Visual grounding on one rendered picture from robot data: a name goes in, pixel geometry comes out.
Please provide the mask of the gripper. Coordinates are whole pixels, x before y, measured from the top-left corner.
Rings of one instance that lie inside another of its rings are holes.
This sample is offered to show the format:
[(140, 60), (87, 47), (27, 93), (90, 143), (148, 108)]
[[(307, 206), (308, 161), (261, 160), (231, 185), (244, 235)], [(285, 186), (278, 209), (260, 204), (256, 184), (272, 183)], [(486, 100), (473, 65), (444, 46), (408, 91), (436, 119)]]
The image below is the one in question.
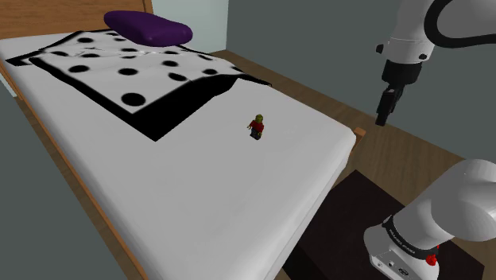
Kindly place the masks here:
[(417, 81), (422, 63), (400, 64), (387, 60), (382, 73), (382, 80), (388, 87), (382, 93), (376, 113), (378, 114), (375, 124), (384, 126), (390, 114), (393, 113), (398, 100), (404, 91), (404, 86)]

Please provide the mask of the red-shirted toy figure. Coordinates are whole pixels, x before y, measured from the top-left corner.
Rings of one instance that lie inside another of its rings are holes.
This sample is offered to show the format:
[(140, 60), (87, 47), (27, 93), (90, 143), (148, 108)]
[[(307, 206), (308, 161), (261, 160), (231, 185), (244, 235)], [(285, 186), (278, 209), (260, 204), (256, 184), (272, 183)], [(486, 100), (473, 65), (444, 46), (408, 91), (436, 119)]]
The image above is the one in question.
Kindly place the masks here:
[(263, 116), (256, 115), (254, 120), (250, 122), (247, 128), (250, 130), (250, 136), (255, 140), (259, 140), (262, 137), (262, 133), (264, 130)]

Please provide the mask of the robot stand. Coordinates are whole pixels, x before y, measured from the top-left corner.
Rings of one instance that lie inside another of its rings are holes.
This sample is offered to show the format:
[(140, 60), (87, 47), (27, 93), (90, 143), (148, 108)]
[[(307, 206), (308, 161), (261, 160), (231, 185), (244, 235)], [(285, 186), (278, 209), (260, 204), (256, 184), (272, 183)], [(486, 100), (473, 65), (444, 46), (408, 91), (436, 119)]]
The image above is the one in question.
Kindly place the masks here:
[(283, 269), (291, 280), (400, 280), (416, 275), (398, 260), (372, 263), (363, 235), (404, 205), (355, 170), (327, 194)]

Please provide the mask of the wooden bed with white mattress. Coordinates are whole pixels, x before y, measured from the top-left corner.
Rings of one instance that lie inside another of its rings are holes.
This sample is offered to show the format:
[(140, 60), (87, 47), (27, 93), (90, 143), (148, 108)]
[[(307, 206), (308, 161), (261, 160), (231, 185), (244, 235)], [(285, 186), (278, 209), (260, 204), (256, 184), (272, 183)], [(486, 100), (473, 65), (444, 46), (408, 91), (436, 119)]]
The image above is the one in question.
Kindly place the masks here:
[[(151, 0), (0, 0), (0, 73), (145, 280), (273, 280), (354, 149), (347, 126), (237, 80), (158, 141), (75, 88), (7, 59)], [(263, 116), (262, 137), (247, 126)]]

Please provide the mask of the purple pillow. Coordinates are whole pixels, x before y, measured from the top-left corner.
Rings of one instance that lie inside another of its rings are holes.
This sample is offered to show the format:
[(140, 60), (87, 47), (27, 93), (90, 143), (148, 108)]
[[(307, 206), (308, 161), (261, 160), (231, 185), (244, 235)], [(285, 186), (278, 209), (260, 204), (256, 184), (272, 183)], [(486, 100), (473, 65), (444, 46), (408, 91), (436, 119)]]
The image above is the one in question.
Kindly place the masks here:
[(193, 38), (187, 25), (146, 12), (114, 10), (105, 13), (103, 20), (110, 29), (139, 45), (169, 47)]

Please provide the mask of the white black-dotted blanket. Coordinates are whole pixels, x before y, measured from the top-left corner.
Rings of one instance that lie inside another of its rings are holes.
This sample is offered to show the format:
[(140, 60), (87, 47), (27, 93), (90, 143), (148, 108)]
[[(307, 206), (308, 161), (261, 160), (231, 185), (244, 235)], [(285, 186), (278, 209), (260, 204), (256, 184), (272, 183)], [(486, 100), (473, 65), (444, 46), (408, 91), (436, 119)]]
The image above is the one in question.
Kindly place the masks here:
[(46, 71), (155, 142), (237, 80), (257, 81), (227, 60), (112, 29), (77, 31), (7, 63)]

